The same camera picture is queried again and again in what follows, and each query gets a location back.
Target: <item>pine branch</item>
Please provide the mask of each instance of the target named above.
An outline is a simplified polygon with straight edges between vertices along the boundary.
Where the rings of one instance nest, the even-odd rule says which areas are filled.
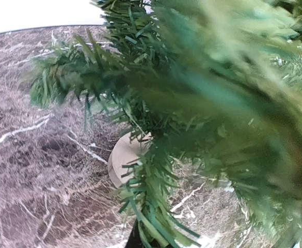
[[[178,180],[171,157],[182,155],[206,176],[231,180],[251,221],[290,240],[302,226],[294,214],[302,212],[302,97],[265,57],[302,58],[302,27],[293,18],[302,17],[302,2],[292,14],[261,0],[158,0],[153,14],[136,0],[100,6],[119,53],[101,50],[90,33],[91,48],[76,36],[83,49],[43,60],[31,98],[47,106],[72,91],[90,109],[90,97],[103,102],[106,94],[118,107],[113,119],[130,123],[132,137],[152,134],[121,191],[122,211],[134,210],[144,246],[193,244],[175,225],[197,237],[166,201]]]

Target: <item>wooden tree stand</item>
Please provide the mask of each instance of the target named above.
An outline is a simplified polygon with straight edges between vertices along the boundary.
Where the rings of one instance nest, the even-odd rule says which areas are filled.
[[[135,162],[146,151],[146,142],[140,143],[137,139],[130,142],[130,133],[119,139],[108,159],[109,178],[116,188],[126,183],[133,176],[131,174],[121,177],[128,172],[128,169],[122,168],[122,166]]]

